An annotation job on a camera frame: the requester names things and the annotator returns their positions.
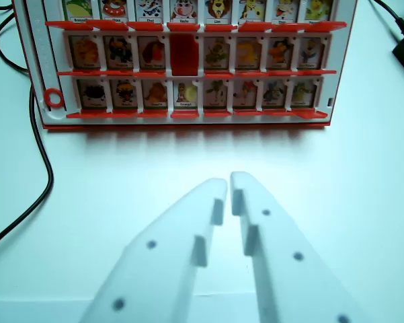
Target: cartoon animal card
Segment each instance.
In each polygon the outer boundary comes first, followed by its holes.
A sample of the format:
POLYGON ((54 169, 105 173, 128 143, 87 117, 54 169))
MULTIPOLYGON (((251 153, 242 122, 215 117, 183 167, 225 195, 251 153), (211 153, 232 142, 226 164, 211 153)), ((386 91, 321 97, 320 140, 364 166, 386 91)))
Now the cartoon animal card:
POLYGON ((124 36, 104 36, 108 69, 133 69, 132 45, 124 36))
POLYGON ((239 37, 236 44, 236 70, 253 71, 259 69, 261 44, 256 37, 239 37))
POLYGON ((173 82, 173 105, 177 109, 197 108, 197 86, 191 80, 173 82))
POLYGON ((286 86, 281 79, 267 79, 264 81, 263 109, 283 108, 285 106, 286 86))
POLYGON ((129 79, 111 79, 110 89, 114 108, 137 108, 136 87, 129 79))
POLYGON ((257 86, 254 80, 236 79, 233 88, 234 108, 255 108, 257 86))
POLYGON ((169 2, 171 22, 191 24, 197 22, 197 0, 169 0, 169 2))
POLYGON ((163 0, 134 0, 138 22, 163 23, 163 0))
POLYGON ((273 24, 286 24, 297 21, 300 0, 274 0, 273 24))
POLYGON ((315 101, 317 86, 312 79, 295 80, 291 99, 292 108, 312 108, 315 101))
POLYGON ((167 88, 163 82, 154 80, 142 81, 143 105, 145 108, 167 108, 167 88))
POLYGON ((228 70, 230 45, 224 37, 205 37, 204 39, 204 69, 228 70))
POLYGON ((204 82, 204 108, 227 108, 227 86, 225 85, 225 83, 226 81, 222 79, 209 79, 204 82))
POLYGON ((205 0, 205 24, 227 25, 231 23, 232 0, 205 0))
POLYGON ((99 49, 89 36, 69 36, 70 52, 76 69, 99 69, 99 49))
POLYGON ((82 109, 106 109, 104 83, 99 79, 78 79, 82 109))
POLYGON ((128 21, 128 0, 98 0, 100 19, 114 20, 115 22, 128 21))
POLYGON ((164 44, 155 36, 137 38, 140 69, 162 70, 166 68, 164 44))
POLYGON ((65 19, 80 24, 93 19, 91 0, 62 0, 65 19))
POLYGON ((308 0, 305 20, 309 23, 316 23, 330 19, 333 0, 308 0))
POLYGON ((262 22, 266 10, 266 0, 239 0, 239 24, 262 22))
POLYGON ((292 53, 293 45, 289 42, 287 37, 270 38, 266 69, 289 69, 292 53))
POLYGON ((323 51, 324 45, 321 43, 321 38, 302 38, 297 69, 320 69, 323 51))

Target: dalmatian picture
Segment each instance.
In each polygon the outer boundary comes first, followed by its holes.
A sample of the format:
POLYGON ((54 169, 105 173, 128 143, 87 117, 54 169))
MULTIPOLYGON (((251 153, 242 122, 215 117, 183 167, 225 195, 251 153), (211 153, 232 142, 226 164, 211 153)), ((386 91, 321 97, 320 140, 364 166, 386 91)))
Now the dalmatian picture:
POLYGON ((161 0, 136 0, 134 6, 138 22, 163 23, 163 5, 161 0))

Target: screw hole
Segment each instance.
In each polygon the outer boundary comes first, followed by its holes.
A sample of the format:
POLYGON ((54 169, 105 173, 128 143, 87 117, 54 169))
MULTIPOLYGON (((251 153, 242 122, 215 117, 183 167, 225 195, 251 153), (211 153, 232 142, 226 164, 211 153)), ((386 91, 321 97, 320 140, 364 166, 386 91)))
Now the screw hole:
POLYGON ((296 259, 297 261, 302 261, 303 260, 303 254, 301 252, 295 252, 293 254, 294 259, 296 259))
POLYGON ((124 301, 124 299, 122 298, 117 298, 114 300, 114 303, 112 304, 112 307, 114 310, 116 311, 120 311, 124 308, 124 306, 126 305, 126 302, 124 301))
POLYGON ((157 242, 155 240, 151 240, 147 243, 148 249, 154 249, 157 246, 157 242))
POLYGON ((350 319, 346 315, 339 315, 337 317, 337 321, 339 323, 350 323, 351 322, 350 319))

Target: cartoon animal picture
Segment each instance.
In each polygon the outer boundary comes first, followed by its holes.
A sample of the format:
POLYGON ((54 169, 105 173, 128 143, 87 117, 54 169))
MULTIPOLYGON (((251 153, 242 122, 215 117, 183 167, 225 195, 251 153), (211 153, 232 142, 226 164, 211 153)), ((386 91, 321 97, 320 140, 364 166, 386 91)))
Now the cartoon animal picture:
POLYGON ((231 9, 231 0, 209 0, 206 2, 208 13, 213 18, 223 18, 231 9))
POLYGON ((304 102, 305 94, 313 93, 313 90, 307 89, 304 82, 298 82, 293 89, 293 102, 304 102))
POLYGON ((126 4, 127 0, 102 0, 102 12, 110 17, 127 16, 126 4))
POLYGON ((218 81, 211 81, 210 82, 210 89, 206 90, 207 94, 212 93, 212 92, 215 93, 215 97, 214 97, 214 99, 215 99, 214 103, 215 104, 218 103, 219 98, 221 98, 221 99, 224 98, 223 84, 224 83, 223 83, 223 81, 221 79, 219 79, 218 81))
POLYGON ((122 103, 131 104, 132 99, 134 98, 134 92, 136 89, 129 81, 118 81, 118 85, 116 86, 116 93, 122 100, 122 103))
POLYGON ((63 5, 65 6, 65 13, 67 11, 73 17, 92 17, 93 9, 91 7, 91 1, 88 0, 63 0, 63 5))
POLYGON ((139 2, 143 17, 161 17, 161 0, 140 0, 139 2))
POLYGON ((249 92, 255 92, 256 89, 257 89, 257 86, 255 86, 254 82, 252 82, 252 81, 244 81, 242 83, 241 93, 240 94, 234 93, 233 96, 235 98, 237 98, 237 99, 240 98, 241 99, 241 105, 246 106, 249 92))
POLYGON ((253 11, 255 19, 264 19, 265 2, 262 0, 240 0, 239 3, 245 4, 240 19, 250 19, 248 15, 253 11))
POLYGON ((153 61, 162 62, 164 59, 164 44, 158 40, 149 42, 142 51, 142 58, 147 64, 153 61))
POLYGON ((332 0, 310 0, 306 20, 327 20, 330 15, 332 0))
POLYGON ((279 3, 276 6, 276 17, 286 17, 294 13, 293 0, 278 0, 279 3))
POLYGON ((268 88, 263 94, 263 100, 266 103, 271 103, 272 101, 279 100, 284 94, 284 90, 277 86, 278 82, 268 83, 268 88))
POLYGON ((124 37, 111 37, 109 40, 109 58, 119 59, 121 63, 133 62, 131 45, 124 37))
POLYGON ((239 65, 258 66, 261 44, 257 41, 242 41, 237 44, 237 60, 239 65))
POLYGON ((223 40, 216 40, 213 46, 208 46, 209 52, 205 56, 205 61, 209 67, 218 66, 222 61, 228 58, 225 52, 225 46, 223 40))
POLYGON ((167 102, 166 88, 160 82, 155 82, 149 89, 148 95, 145 100, 151 104, 161 104, 167 102))
POLYGON ((272 57, 273 64, 286 63, 286 53, 290 48, 291 44, 287 38, 275 41, 273 47, 268 52, 272 57))
POLYGON ((196 0, 176 0, 171 19, 175 18, 196 18, 197 17, 196 0))
POLYGON ((99 60, 97 44, 89 38, 81 38, 75 43, 76 61, 82 65, 95 65, 99 60))

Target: red plastic flap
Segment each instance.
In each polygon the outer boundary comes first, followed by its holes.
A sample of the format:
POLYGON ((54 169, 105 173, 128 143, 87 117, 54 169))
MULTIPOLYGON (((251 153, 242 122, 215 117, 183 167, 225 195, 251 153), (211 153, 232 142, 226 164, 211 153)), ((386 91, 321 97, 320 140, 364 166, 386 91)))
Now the red plastic flap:
POLYGON ((128 31, 128 26, 124 22, 115 22, 114 20, 87 20, 86 24, 100 30, 128 31))
POLYGON ((68 119, 108 118, 111 114, 105 110, 86 110, 66 115, 68 119))
POLYGON ((221 118, 221 117, 225 117, 225 116, 231 116, 231 112, 229 112, 227 110, 224 110, 224 109, 221 109, 221 110, 220 109, 218 109, 218 110, 204 109, 203 113, 204 113, 204 116, 213 117, 213 118, 221 118))
POLYGON ((171 32, 197 32, 200 29, 200 25, 186 22, 168 22, 167 27, 171 32))
POLYGON ((145 109, 139 113, 140 118, 165 118, 167 116, 167 109, 145 109))
POLYGON ((244 22, 238 28, 240 32, 264 32, 271 29, 272 24, 269 22, 244 22))
POLYGON ((205 32, 231 32, 236 28, 234 25, 204 25, 205 32))
POLYGON ((292 24, 272 24, 271 29, 272 32, 298 32, 299 30, 305 30, 308 28, 310 24, 298 24, 298 23, 292 23, 292 24))
POLYGON ((205 71, 204 76, 207 79, 231 79, 235 75, 233 73, 224 71, 205 71))
POLYGON ((291 111, 287 111, 287 109, 269 109, 264 110, 263 114, 265 116, 293 116, 294 113, 291 111))
POLYGON ((199 112, 197 110, 175 110, 170 115, 172 118, 198 118, 199 112))
POLYGON ((299 76, 314 76, 314 75, 336 74, 336 73, 337 71, 329 69, 309 69, 295 72, 295 74, 299 76))
POLYGON ((346 26, 346 22, 317 22, 305 28, 305 32, 332 32, 346 26))
POLYGON ((292 113, 303 119, 325 119, 329 116, 327 113, 316 111, 314 108, 293 108, 292 113))
POLYGON ((133 28, 138 32, 162 32, 163 25, 154 22, 128 22, 128 27, 133 28))
POLYGON ((64 30, 93 30, 93 27, 86 22, 76 24, 75 22, 45 22, 48 27, 61 28, 64 30))

